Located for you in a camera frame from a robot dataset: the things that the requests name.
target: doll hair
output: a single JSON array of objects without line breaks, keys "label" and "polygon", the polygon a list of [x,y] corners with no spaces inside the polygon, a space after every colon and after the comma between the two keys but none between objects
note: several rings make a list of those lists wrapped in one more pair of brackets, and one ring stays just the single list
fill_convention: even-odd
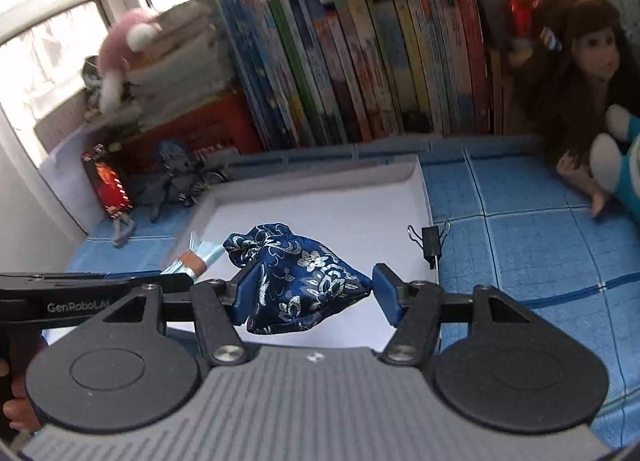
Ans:
[{"label": "doll hair", "polygon": [[531,57],[516,71],[514,101],[545,141],[545,154],[557,163],[565,153],[585,164],[591,142],[604,132],[590,82],[575,65],[572,45],[585,35],[612,28],[620,67],[609,82],[607,106],[620,104],[640,113],[640,70],[620,25],[620,12],[607,0],[545,0],[534,25],[547,28],[555,47],[536,43]]}]

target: binder clip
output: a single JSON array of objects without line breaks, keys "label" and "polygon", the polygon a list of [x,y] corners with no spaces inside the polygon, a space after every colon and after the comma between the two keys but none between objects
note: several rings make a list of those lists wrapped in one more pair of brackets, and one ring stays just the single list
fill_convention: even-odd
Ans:
[{"label": "binder clip", "polygon": [[451,230],[451,221],[446,219],[444,221],[444,228],[442,231],[437,226],[430,226],[422,228],[422,236],[418,235],[412,225],[407,226],[406,231],[409,234],[409,239],[416,243],[422,250],[422,256],[424,260],[429,263],[431,269],[436,270],[436,278],[439,276],[439,262],[442,257],[442,247]]}]

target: white plush paw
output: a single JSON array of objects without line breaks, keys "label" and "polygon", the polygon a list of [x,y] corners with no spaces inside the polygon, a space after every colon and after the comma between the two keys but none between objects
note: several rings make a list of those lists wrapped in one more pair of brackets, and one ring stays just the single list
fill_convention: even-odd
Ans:
[{"label": "white plush paw", "polygon": [[609,106],[605,117],[609,134],[621,142],[626,142],[629,133],[629,120],[631,119],[629,111],[623,106],[614,104]]},{"label": "white plush paw", "polygon": [[131,51],[143,51],[158,35],[158,28],[153,24],[136,24],[127,32],[127,45]]},{"label": "white plush paw", "polygon": [[620,181],[622,155],[616,141],[609,134],[599,134],[591,144],[589,154],[591,173],[601,189],[613,193]]}]

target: blue brocade pouch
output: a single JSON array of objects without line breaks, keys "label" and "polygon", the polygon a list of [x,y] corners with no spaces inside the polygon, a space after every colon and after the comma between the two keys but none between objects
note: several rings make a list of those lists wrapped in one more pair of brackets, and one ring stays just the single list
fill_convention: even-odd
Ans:
[{"label": "blue brocade pouch", "polygon": [[371,292],[366,275],[323,244],[293,235],[282,223],[231,234],[224,247],[237,267],[252,259],[260,267],[255,310],[246,323],[254,334],[311,329]]}]

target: stuffed toy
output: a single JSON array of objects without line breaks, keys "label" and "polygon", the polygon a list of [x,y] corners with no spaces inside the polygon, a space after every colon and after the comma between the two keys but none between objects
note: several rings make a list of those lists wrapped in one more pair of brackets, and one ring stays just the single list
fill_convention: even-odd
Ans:
[{"label": "stuffed toy", "polygon": [[[591,146],[593,178],[640,223],[640,118],[613,105],[607,110],[606,124],[609,134],[599,134]],[[631,142],[626,154],[620,152],[616,140]]]},{"label": "stuffed toy", "polygon": [[158,15],[149,9],[130,10],[114,24],[98,54],[98,72],[102,77],[99,109],[105,116],[120,107],[127,67],[160,32],[154,22]]},{"label": "stuffed toy", "polygon": [[609,199],[590,170],[590,148],[607,107],[640,113],[640,72],[607,0],[544,0],[534,15],[540,38],[516,70],[514,101],[545,143],[560,178],[591,199],[598,216]]}]

